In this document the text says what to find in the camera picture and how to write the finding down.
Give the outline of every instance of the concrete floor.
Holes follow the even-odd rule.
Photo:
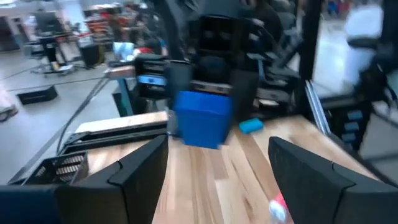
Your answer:
[[[326,22],[320,31],[314,79],[321,96],[341,92],[344,88],[342,77],[347,45],[341,28],[341,22]],[[44,152],[39,155],[41,158],[55,155],[61,128],[98,82],[104,70],[104,67],[98,67],[66,77],[54,75],[44,78],[43,75],[27,71],[34,65],[35,61],[21,59],[19,52],[0,54],[0,86],[9,92],[19,109],[15,117],[0,123],[0,184],[6,183],[38,152]],[[18,91],[44,85],[56,85],[58,98],[46,103],[22,106],[15,97]],[[68,133],[74,132],[84,122],[118,117],[111,96],[116,86],[116,81],[109,82],[77,117]]]

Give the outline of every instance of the small pink object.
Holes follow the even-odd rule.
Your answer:
[[[275,224],[286,224],[292,221],[286,202],[281,192],[278,193],[275,199],[269,202],[269,213],[271,221]]]

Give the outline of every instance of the workbench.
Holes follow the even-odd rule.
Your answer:
[[[147,113],[84,123],[77,132],[165,120],[166,112]],[[153,223],[269,223],[268,203],[279,191],[267,153],[271,136],[376,179],[301,116],[265,122],[262,131],[250,135],[232,128],[226,144],[218,150],[186,146],[170,137],[167,171]],[[91,150],[88,154],[90,174],[146,142]]]

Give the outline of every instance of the blue block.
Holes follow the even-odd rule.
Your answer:
[[[239,124],[239,129],[243,134],[250,134],[253,131],[261,130],[263,127],[264,124],[258,118],[243,121]]]
[[[181,91],[174,111],[184,144],[217,149],[229,131],[229,97]]]

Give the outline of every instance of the wooden table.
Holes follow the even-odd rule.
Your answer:
[[[77,132],[99,131],[166,120],[165,112],[82,124]],[[232,129],[220,150],[183,145],[169,138],[169,161],[153,223],[269,223],[268,203],[278,193],[267,155],[278,136],[366,176],[375,177],[303,117],[278,119],[243,135]],[[144,142],[91,151],[90,173],[112,164]]]

